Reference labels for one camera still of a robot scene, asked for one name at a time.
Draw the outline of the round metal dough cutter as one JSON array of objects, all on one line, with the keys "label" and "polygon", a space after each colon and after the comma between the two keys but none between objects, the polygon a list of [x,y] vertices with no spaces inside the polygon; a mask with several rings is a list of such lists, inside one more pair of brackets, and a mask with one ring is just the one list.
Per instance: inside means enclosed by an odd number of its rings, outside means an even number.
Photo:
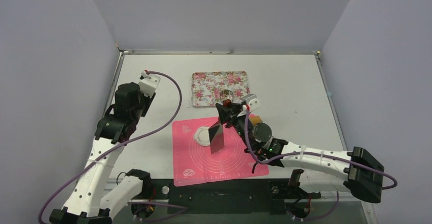
[{"label": "round metal dough cutter", "polygon": [[233,91],[229,90],[229,89],[222,89],[220,92],[220,103],[223,103],[223,101],[225,100],[230,100],[233,101],[235,99],[235,94]]}]

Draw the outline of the white dough lump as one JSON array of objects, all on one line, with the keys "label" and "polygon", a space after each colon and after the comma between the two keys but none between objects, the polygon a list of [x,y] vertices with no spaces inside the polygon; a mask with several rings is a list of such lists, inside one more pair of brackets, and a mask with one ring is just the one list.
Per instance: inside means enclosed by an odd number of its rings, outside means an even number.
[{"label": "white dough lump", "polygon": [[205,126],[199,127],[193,135],[193,140],[199,146],[209,147],[210,146],[209,127],[205,127]]}]

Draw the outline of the pink silicone baking mat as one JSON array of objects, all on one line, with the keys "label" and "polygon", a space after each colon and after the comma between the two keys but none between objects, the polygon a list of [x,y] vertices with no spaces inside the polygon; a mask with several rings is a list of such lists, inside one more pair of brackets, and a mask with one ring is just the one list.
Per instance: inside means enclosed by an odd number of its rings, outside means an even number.
[{"label": "pink silicone baking mat", "polygon": [[224,129],[224,148],[210,153],[209,147],[193,140],[195,131],[210,127],[216,117],[175,121],[172,124],[174,185],[189,186],[201,183],[262,177],[269,174],[267,165],[254,166],[254,159],[244,152],[245,145],[234,128]]}]

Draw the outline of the wooden rolling pin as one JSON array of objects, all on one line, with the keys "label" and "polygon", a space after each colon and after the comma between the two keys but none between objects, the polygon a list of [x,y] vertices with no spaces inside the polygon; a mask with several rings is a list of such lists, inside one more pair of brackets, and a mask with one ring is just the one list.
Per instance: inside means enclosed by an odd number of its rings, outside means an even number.
[{"label": "wooden rolling pin", "polygon": [[259,116],[250,116],[249,117],[249,121],[252,124],[252,126],[255,126],[258,123],[262,123],[262,119]]}]

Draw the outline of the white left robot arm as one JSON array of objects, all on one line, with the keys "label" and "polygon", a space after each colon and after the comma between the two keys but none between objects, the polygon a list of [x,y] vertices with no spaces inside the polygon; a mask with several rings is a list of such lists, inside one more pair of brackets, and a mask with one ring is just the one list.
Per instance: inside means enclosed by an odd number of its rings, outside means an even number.
[{"label": "white left robot arm", "polygon": [[97,123],[92,149],[84,173],[62,208],[52,210],[50,223],[112,223],[110,207],[100,202],[106,181],[141,117],[150,108],[158,83],[125,83],[114,94],[115,102]]}]

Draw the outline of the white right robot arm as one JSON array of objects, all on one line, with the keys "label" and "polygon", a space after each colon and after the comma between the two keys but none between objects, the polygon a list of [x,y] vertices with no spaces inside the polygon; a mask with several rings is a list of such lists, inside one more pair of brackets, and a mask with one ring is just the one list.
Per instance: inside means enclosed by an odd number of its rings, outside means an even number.
[{"label": "white right robot arm", "polygon": [[271,128],[249,117],[246,102],[226,100],[216,105],[218,120],[226,128],[234,128],[245,143],[245,152],[256,164],[292,169],[288,192],[294,197],[320,191],[349,192],[369,203],[382,200],[384,166],[366,149],[351,151],[319,150],[275,138]]}]

